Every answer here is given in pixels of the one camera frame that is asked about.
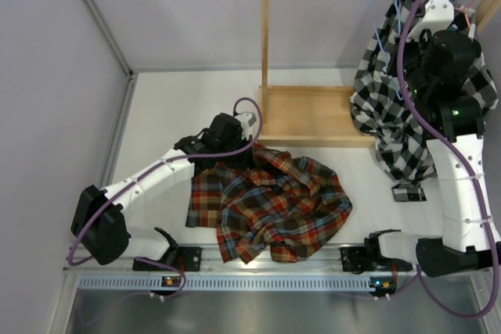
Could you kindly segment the red brown plaid shirt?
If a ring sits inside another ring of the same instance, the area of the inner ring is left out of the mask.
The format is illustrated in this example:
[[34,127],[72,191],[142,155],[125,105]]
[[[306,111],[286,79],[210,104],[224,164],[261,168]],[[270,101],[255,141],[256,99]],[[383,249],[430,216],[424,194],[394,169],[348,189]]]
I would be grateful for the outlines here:
[[193,178],[188,228],[213,228],[224,262],[297,263],[325,246],[353,210],[337,173],[255,144],[246,166],[219,162]]

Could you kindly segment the blue wire hanger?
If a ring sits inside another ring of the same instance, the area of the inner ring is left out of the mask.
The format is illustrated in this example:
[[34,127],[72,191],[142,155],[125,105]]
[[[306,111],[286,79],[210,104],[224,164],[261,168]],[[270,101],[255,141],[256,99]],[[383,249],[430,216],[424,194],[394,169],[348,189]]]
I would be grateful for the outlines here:
[[[376,18],[374,16],[374,11],[373,11],[373,7],[372,7],[372,0],[365,0],[365,1],[366,1],[367,8],[369,10],[371,24],[372,24],[373,30],[374,30],[374,35],[376,36],[377,46],[379,47],[380,51],[383,53],[384,69],[385,69],[385,72],[388,72],[388,69],[390,66],[391,55],[389,52],[386,52],[384,50],[383,43],[381,41],[381,37],[380,37],[378,27],[376,24]],[[402,6],[401,6],[399,0],[392,0],[392,3],[393,3],[393,6],[395,7],[395,12],[396,12],[398,34],[401,34],[401,32],[402,32],[402,16],[401,16]]]

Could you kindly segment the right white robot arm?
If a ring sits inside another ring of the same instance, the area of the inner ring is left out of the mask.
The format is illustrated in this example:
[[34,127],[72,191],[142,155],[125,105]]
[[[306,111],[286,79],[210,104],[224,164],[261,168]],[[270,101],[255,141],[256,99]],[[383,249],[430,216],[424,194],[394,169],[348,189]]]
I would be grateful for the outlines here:
[[429,277],[499,265],[500,235],[492,223],[482,151],[484,114],[467,94],[467,71],[480,48],[459,31],[424,29],[398,49],[396,70],[409,89],[413,115],[423,127],[442,196],[443,229],[426,237],[400,230],[370,234],[365,262],[417,264]]

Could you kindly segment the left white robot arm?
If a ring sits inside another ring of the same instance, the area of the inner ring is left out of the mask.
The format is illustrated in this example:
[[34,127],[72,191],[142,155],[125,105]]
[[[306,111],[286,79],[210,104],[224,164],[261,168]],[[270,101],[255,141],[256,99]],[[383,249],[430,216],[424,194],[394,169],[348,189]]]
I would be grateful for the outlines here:
[[131,177],[101,189],[87,187],[77,204],[72,233],[100,265],[121,257],[142,257],[159,270],[173,268],[174,239],[161,228],[136,228],[130,224],[132,218],[167,190],[218,162],[245,164],[256,121],[252,112],[220,113],[199,135],[181,138],[159,160]]

